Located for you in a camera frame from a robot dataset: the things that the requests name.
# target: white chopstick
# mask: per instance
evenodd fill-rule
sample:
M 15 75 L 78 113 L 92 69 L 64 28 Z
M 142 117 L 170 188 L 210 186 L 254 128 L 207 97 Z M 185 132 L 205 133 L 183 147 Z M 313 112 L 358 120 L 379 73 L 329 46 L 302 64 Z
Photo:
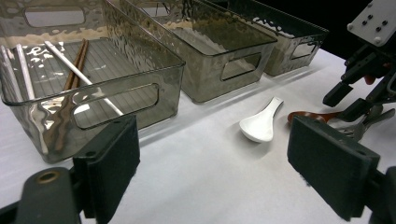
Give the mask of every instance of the white chopstick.
M 69 60 L 67 60 L 66 57 L 64 57 L 62 53 L 56 49 L 55 46 L 53 46 L 49 41 L 44 41 L 44 43 L 59 59 L 61 59 L 62 62 L 64 62 L 64 64 L 67 65 L 67 67 L 69 67 L 79 78 L 81 78 L 82 81 L 84 81 L 87 85 L 92 85 L 90 80 L 87 79 L 87 77 L 85 77 L 84 74 L 82 74 Z M 123 113 L 109 99 L 105 98 L 104 100 L 119 116 L 123 115 Z
M 29 68 L 27 67 L 26 58 L 24 56 L 23 48 L 22 48 L 21 44 L 17 45 L 17 52 L 18 52 L 18 56 L 20 57 L 21 70 L 22 70 L 23 79 L 24 79 L 24 82 L 26 85 L 27 96 L 29 97 L 29 100 L 34 100 L 35 92 L 33 91 L 32 79 L 30 79 Z
M 7 50 L 3 45 L 1 46 L 1 52 L 3 54 L 3 58 L 6 63 L 6 69 L 9 74 L 12 88 L 14 89 L 15 95 L 17 97 L 17 102 L 22 102 L 23 98 L 22 98 L 22 94 L 21 94 L 21 89 L 20 89 L 20 86 L 18 85 L 17 79 L 15 78 L 15 73 L 14 73 L 14 70 L 12 69 L 11 61 L 8 58 Z

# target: metal fork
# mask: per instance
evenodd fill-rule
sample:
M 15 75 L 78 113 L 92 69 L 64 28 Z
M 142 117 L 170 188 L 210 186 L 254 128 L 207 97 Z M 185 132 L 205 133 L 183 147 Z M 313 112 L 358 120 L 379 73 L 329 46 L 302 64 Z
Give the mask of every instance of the metal fork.
M 366 116 L 363 118 L 359 123 L 343 127 L 343 128 L 336 128 L 337 131 L 344 134 L 347 137 L 353 138 L 356 141 L 360 141 L 363 138 L 363 135 L 367 130 L 375 123 L 380 121 L 390 119 L 395 115 L 395 109 L 388 110 L 383 114 L 379 114 L 377 116 Z

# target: white table surface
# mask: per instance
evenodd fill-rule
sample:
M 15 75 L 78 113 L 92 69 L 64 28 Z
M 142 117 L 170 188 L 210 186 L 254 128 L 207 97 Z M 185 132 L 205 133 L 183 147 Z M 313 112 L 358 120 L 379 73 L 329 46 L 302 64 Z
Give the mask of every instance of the white table surface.
M 340 81 L 344 60 L 320 50 L 310 66 L 195 105 L 182 92 L 178 114 L 139 131 L 141 163 L 111 223 L 346 223 L 288 163 L 292 111 L 343 110 L 374 86 L 363 80 L 335 108 L 323 96 Z M 275 137 L 257 144 L 239 120 L 261 111 L 273 96 L 284 100 L 274 118 Z M 394 104 L 385 105 L 386 109 Z M 0 207 L 21 197 L 24 181 L 46 164 L 11 110 L 0 104 Z M 372 126 L 361 144 L 381 155 L 378 170 L 396 165 L 396 119 Z M 368 223 L 366 207 L 361 218 Z M 84 220 L 83 223 L 94 223 Z

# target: textured plastic bin wall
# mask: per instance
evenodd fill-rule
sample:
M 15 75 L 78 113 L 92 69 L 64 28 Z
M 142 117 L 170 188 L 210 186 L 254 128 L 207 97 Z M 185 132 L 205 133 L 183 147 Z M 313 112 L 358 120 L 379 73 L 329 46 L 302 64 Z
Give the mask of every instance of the textured plastic bin wall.
M 326 38 L 326 29 L 254 0 L 228 0 L 234 17 L 277 39 L 264 72 L 278 76 L 308 66 Z
M 257 82 L 276 40 L 197 0 L 120 0 L 122 10 L 186 61 L 181 89 L 203 103 Z
M 185 63 L 107 1 L 19 0 L 0 5 L 2 100 L 44 161 L 73 156 L 122 115 L 136 114 L 138 128 L 144 128 L 177 113 Z M 63 15 L 72 23 L 52 23 Z M 64 91 L 70 70 L 43 43 L 50 41 L 73 62 L 83 38 L 89 47 L 82 73 L 92 85 Z M 18 44 L 23 45 L 34 98 L 27 94 Z

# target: white ceramic spoon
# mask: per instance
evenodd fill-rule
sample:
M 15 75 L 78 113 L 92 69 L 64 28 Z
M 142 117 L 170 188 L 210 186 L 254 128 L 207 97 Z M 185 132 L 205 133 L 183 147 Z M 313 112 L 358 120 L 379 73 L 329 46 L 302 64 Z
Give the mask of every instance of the white ceramic spoon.
M 242 119 L 239 122 L 242 133 L 255 142 L 269 142 L 274 137 L 273 120 L 277 108 L 283 100 L 274 97 L 264 110 L 252 117 Z

